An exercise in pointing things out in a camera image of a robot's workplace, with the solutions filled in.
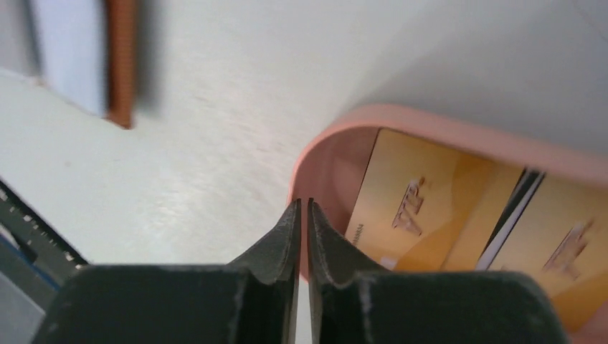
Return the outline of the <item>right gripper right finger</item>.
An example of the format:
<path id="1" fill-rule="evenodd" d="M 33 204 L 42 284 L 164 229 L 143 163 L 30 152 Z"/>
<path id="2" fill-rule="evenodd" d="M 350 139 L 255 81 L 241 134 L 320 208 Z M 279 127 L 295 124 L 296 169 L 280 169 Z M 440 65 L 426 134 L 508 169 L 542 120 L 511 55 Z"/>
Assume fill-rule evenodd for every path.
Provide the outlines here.
<path id="1" fill-rule="evenodd" d="M 517 272 L 392 272 L 308 202 L 314 343 L 567 343 L 550 301 Z"/>

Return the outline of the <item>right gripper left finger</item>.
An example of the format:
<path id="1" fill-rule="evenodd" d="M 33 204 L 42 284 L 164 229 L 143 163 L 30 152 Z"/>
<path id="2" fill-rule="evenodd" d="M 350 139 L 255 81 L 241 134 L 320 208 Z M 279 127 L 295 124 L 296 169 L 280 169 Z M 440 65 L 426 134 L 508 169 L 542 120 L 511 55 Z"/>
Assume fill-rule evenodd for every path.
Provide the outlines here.
<path id="1" fill-rule="evenodd" d="M 293 343 L 301 202 L 227 264 L 90 265 L 48 309 L 35 343 Z"/>

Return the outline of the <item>pink oval tray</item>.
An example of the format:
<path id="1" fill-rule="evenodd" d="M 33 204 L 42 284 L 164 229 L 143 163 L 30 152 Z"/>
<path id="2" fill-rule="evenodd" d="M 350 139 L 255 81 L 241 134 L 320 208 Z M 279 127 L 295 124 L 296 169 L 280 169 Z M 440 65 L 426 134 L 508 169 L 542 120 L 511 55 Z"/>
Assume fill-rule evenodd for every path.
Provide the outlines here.
<path id="1" fill-rule="evenodd" d="M 322 208 L 331 226 L 346 238 L 346 230 L 376 137 L 383 129 L 428 140 L 500 163 L 523 167 L 518 184 L 481 254 L 536 177 L 546 174 L 607 188 L 607 159 L 603 157 L 579 153 L 398 105 L 359 107 L 342 115 L 321 132 L 302 152 L 295 166 L 290 198 L 301 199 L 307 205 L 307 211 L 302 217 L 303 258 L 300 272 L 308 284 L 308 202 L 314 200 Z M 473 268 L 465 269 L 464 251 L 460 247 L 455 247 L 438 270 L 392 270 L 381 266 L 392 272 L 515 272 L 477 270 L 475 266 L 479 258 L 480 256 L 476 259 Z M 564 327 L 551 299 L 546 293 L 545 295 Z M 564 329 L 569 338 L 567 343 L 605 343 L 607 302 L 576 332 L 571 332 L 565 327 Z"/>

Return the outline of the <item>brown leather card holder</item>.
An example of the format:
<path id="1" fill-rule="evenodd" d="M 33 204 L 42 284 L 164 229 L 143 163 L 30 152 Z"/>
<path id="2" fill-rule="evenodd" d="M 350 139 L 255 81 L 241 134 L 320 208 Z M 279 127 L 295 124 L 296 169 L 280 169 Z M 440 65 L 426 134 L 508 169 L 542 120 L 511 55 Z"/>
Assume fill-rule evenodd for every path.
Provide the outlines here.
<path id="1" fill-rule="evenodd" d="M 42 83 L 129 129 L 136 96 L 136 1 L 30 1 Z"/>

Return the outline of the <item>gold vip card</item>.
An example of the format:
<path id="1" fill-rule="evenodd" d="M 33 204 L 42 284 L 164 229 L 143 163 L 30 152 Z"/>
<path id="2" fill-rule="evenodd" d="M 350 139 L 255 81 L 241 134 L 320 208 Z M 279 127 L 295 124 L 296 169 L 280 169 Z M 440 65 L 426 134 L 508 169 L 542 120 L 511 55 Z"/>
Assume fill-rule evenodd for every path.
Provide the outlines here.
<path id="1" fill-rule="evenodd" d="M 523 167 L 380 130 L 346 238 L 392 270 L 440 269 L 455 247 L 471 269 Z"/>
<path id="2" fill-rule="evenodd" d="M 475 268 L 528 275 L 576 332 L 607 302 L 607 188 L 536 177 Z"/>

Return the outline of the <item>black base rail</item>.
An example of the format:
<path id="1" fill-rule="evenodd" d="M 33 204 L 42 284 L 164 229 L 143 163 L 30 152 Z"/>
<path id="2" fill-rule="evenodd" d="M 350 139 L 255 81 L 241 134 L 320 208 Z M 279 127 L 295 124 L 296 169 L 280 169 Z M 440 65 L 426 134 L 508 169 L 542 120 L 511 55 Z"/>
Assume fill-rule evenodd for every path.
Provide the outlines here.
<path id="1" fill-rule="evenodd" d="M 43 278 L 58 287 L 88 265 L 81 254 L 37 212 L 1 182 L 1 225 L 18 250 Z"/>

